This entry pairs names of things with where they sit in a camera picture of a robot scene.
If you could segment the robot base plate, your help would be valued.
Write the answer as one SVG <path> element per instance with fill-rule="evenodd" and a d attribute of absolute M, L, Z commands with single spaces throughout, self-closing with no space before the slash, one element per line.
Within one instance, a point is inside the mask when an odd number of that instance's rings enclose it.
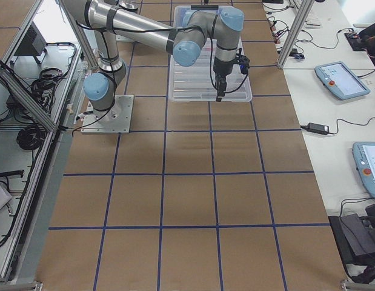
<path fill-rule="evenodd" d="M 106 116 L 95 111 L 85 115 L 81 133 L 83 134 L 115 134 L 129 133 L 133 111 L 133 95 L 116 95 L 115 103 Z"/>

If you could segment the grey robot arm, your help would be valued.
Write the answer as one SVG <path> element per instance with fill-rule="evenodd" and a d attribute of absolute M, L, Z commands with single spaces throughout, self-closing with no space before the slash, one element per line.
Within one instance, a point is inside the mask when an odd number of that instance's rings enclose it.
<path fill-rule="evenodd" d="M 240 67 L 244 76 L 248 76 L 250 60 L 238 46 L 244 13 L 237 8 L 224 7 L 215 12 L 203 7 L 191 7 L 185 12 L 182 25 L 171 27 L 105 1 L 63 3 L 78 25 L 98 33 L 126 36 L 164 50 L 183 67 L 192 66 L 200 57 L 205 43 L 215 40 L 209 75 L 217 102 L 229 94 L 227 76 L 235 65 Z"/>

